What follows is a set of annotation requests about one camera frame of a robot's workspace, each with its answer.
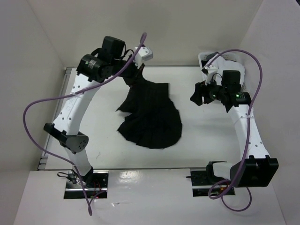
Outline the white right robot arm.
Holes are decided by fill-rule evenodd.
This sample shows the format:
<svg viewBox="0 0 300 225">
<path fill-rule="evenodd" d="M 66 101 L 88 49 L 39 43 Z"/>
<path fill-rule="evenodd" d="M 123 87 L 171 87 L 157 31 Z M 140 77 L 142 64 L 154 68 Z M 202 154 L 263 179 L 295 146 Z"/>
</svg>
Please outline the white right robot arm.
<svg viewBox="0 0 300 225">
<path fill-rule="evenodd" d="M 241 73 L 225 70 L 219 75 L 215 69 L 204 68 L 203 82 L 195 85 L 190 100 L 196 105 L 219 101 L 230 116 L 240 147 L 240 161 L 231 164 L 226 161 L 210 161 L 206 166 L 206 181 L 216 184 L 227 180 L 235 188 L 266 187 L 279 168 L 276 158 L 272 158 L 260 137 L 253 110 L 253 100 L 248 92 L 241 90 Z"/>
</svg>

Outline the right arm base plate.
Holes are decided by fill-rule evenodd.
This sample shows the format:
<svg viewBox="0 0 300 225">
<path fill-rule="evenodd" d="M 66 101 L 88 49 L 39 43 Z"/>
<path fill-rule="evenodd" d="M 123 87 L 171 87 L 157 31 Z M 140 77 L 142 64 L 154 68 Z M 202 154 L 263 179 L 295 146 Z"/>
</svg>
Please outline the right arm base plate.
<svg viewBox="0 0 300 225">
<path fill-rule="evenodd" d="M 219 180 L 222 180 L 222 178 L 217 178 L 217 181 L 211 181 L 207 175 L 206 169 L 203 168 L 191 169 L 190 175 L 188 175 L 186 178 L 190 179 L 191 181 L 193 197 L 207 197 L 211 186 Z M 225 183 L 214 187 L 211 191 L 211 196 L 217 196 L 221 194 L 227 189 L 228 186 L 229 183 Z"/>
</svg>

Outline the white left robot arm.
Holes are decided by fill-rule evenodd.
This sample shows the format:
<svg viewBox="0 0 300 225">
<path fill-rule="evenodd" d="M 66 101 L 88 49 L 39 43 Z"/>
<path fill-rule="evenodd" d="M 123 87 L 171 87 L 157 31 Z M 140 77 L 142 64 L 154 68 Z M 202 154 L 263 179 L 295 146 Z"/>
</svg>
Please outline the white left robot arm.
<svg viewBox="0 0 300 225">
<path fill-rule="evenodd" d="M 93 183 L 94 173 L 86 153 L 89 137 L 80 132 L 82 119 L 96 92 L 109 78 L 133 76 L 137 72 L 144 62 L 146 37 L 146 33 L 143 33 L 133 54 L 124 60 L 126 43 L 106 36 L 100 48 L 80 59 L 72 91 L 66 95 L 59 115 L 44 125 L 44 131 L 66 151 L 68 157 L 65 160 L 71 164 L 74 177 L 82 187 L 89 187 Z"/>
</svg>

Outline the black skirt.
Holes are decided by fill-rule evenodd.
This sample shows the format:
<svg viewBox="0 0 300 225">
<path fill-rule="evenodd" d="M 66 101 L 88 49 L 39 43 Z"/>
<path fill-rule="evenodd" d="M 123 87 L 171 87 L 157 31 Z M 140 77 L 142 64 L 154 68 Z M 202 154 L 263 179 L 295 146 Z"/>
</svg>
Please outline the black skirt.
<svg viewBox="0 0 300 225">
<path fill-rule="evenodd" d="M 124 77 L 129 92 L 118 111 L 127 113 L 118 132 L 137 146 L 165 149 L 182 136 L 180 112 L 169 95 L 168 83 L 155 83 L 143 77 L 139 69 L 132 77 Z"/>
</svg>

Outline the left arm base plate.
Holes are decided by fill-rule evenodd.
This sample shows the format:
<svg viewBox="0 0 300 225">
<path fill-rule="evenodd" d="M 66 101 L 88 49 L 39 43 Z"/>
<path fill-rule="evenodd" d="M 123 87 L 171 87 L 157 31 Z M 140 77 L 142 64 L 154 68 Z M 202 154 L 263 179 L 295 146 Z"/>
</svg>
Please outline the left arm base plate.
<svg viewBox="0 0 300 225">
<path fill-rule="evenodd" d="M 71 171 L 68 173 L 58 172 L 60 177 L 66 178 L 66 186 L 64 191 L 64 199 L 84 199 L 83 189 L 80 180 Z M 95 171 L 91 181 L 84 183 L 85 192 L 89 199 L 106 199 L 108 187 L 108 171 Z"/>
</svg>

